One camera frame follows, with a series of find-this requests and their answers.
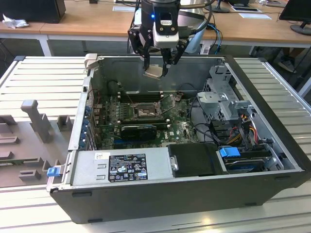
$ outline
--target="motherboard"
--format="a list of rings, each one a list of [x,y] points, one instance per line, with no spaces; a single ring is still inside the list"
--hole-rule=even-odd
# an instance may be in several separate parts
[[[190,100],[175,93],[108,97],[97,105],[95,113],[98,148],[151,148],[198,142],[196,129],[189,121],[189,109]]]

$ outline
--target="blue drive latch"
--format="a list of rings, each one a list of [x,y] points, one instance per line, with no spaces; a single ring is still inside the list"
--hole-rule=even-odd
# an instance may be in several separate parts
[[[223,147],[219,150],[220,155],[222,158],[224,157],[240,157],[241,154],[237,147]]]
[[[60,166],[50,167],[48,169],[47,176],[48,177],[51,177],[51,176],[61,176],[60,170],[61,170]]]

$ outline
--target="green circuit board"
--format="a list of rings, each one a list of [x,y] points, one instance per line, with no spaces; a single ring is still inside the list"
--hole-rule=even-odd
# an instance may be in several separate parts
[[[110,97],[103,103],[98,128],[101,149],[133,149],[166,147],[175,143],[198,142],[196,131],[187,117],[188,100],[176,94],[165,95],[157,102],[121,102]],[[154,125],[156,138],[149,141],[124,141],[121,129],[125,125]]]

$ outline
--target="paper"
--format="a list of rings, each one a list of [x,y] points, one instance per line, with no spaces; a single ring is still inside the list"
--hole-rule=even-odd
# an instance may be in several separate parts
[[[243,18],[271,19],[269,16],[263,14],[239,13],[239,15],[242,16]]]
[[[5,15],[3,15],[2,23],[4,23],[5,26],[13,29],[29,26],[29,24],[23,19],[12,19],[6,17]]]

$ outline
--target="floor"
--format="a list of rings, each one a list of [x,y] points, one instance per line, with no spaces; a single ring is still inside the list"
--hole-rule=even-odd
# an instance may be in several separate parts
[[[2,39],[5,47],[0,44],[0,77],[6,71],[6,68],[13,61],[13,57],[17,55],[27,56],[43,56],[41,46],[37,40],[25,40],[25,39]],[[52,50],[55,56],[84,56],[86,53],[83,51],[81,41],[63,41],[52,40]],[[126,42],[107,42],[107,41],[87,41],[86,46],[88,52],[100,53],[100,54],[126,54]],[[234,57],[249,57],[249,46],[227,46],[223,45],[221,51],[218,54],[230,54]],[[261,47],[256,56],[264,57],[269,60],[276,48]],[[306,49],[301,53],[297,59],[296,64],[300,62]],[[311,60],[311,52],[305,57],[303,62],[297,68],[297,74],[291,74],[277,65],[280,60],[282,52],[279,53],[273,67],[284,77],[291,85],[295,82],[296,78],[304,72]],[[306,96],[308,102],[311,101],[311,93]]]

